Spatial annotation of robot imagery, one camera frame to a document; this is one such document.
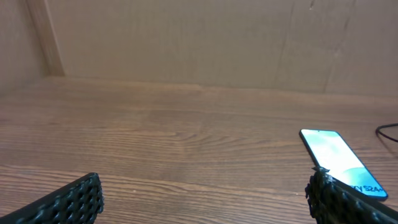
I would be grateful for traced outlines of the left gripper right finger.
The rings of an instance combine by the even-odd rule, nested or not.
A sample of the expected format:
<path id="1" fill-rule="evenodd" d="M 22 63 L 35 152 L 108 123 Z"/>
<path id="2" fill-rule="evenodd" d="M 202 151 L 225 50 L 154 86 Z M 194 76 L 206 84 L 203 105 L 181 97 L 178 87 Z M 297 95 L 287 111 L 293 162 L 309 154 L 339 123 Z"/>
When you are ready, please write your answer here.
<path id="1" fill-rule="evenodd" d="M 313 170 L 305 197 L 317 224 L 397 224 L 397 211 L 335 179 L 328 169 Z"/>

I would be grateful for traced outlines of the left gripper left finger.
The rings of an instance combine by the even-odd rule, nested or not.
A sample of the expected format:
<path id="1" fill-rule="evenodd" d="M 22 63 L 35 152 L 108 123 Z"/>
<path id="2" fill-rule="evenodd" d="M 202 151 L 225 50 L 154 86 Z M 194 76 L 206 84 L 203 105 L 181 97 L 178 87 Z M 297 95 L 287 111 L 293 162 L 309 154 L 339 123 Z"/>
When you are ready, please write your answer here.
<path id="1" fill-rule="evenodd" d="M 1 223 L 94 223 L 103 209 L 101 181 L 92 172 L 1 217 Z"/>

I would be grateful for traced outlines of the blue Samsung Galaxy smartphone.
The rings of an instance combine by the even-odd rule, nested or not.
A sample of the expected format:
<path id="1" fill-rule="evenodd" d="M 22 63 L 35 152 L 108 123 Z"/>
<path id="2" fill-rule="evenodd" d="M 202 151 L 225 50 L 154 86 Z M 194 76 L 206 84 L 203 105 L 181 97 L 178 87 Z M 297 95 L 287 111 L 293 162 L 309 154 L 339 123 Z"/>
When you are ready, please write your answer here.
<path id="1" fill-rule="evenodd" d="M 301 129 L 299 136 L 316 166 L 368 197 L 387 200 L 388 193 L 338 132 Z"/>

